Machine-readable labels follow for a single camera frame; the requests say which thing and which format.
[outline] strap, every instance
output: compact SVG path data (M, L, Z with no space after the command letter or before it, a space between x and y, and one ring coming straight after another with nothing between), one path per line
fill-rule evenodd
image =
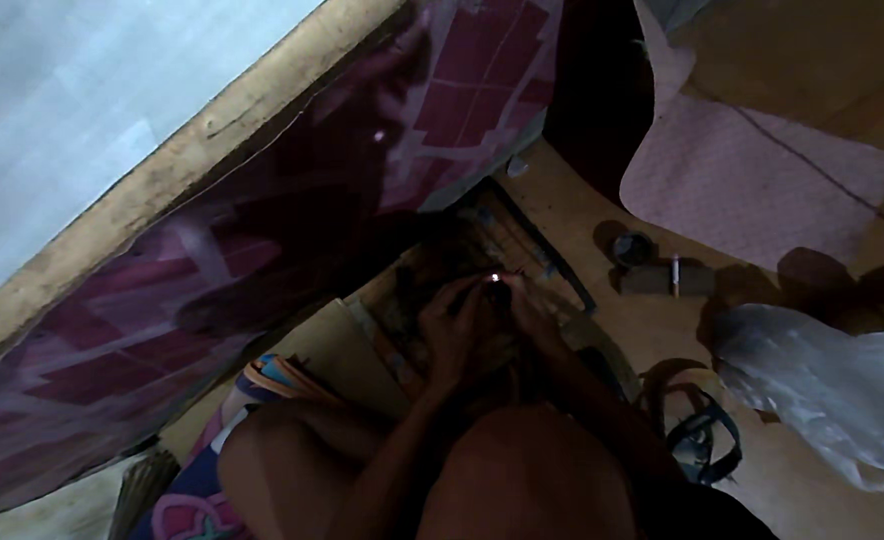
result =
M709 405L674 427L668 436L665 437L665 446L672 452L683 441L687 441L689 444L700 448L700 456L705 458L704 465L697 471L694 477L690 476L689 479L701 485L712 485L736 470L738 463L742 459L741 439L738 435L738 426L732 420L732 417L725 412L712 396L703 390L699 390L699 392L709 402ZM712 454L712 424L715 422L721 423L728 430L735 441L735 445L722 458L714 463L709 463L708 459ZM702 436L702 441L698 440L698 436ZM694 472L688 467L683 467L683 469L687 469L689 473Z

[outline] white plastic bag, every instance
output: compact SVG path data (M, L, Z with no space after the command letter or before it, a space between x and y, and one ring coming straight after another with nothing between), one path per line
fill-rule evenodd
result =
M792 309L749 303L715 320L724 385L779 415L846 479L884 491L884 331L852 337Z

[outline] patterned fabric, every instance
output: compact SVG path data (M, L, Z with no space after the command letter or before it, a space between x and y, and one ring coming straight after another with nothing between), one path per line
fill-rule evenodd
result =
M349 274L379 227L492 159L551 97L561 14L561 0L422 3L269 148L47 313L0 359L0 510L154 433ZM231 516L207 504L186 531L223 532Z
M130 540L243 540L252 538L218 482L218 457L235 426L247 416L243 403L282 399L239 374L232 395L211 416L182 472L129 535ZM226 423L225 418L232 419Z

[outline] cloth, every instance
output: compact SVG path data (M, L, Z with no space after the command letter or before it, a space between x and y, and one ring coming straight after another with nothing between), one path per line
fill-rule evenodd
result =
M641 219L777 271L797 247L851 262L884 200L884 151L731 104L678 94L694 55L636 0L655 117L622 178Z

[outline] wooden board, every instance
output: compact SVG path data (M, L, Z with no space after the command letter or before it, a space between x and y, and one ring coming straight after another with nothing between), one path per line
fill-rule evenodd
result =
M402 0L328 0L0 287L0 353L149 225L264 147L405 15Z

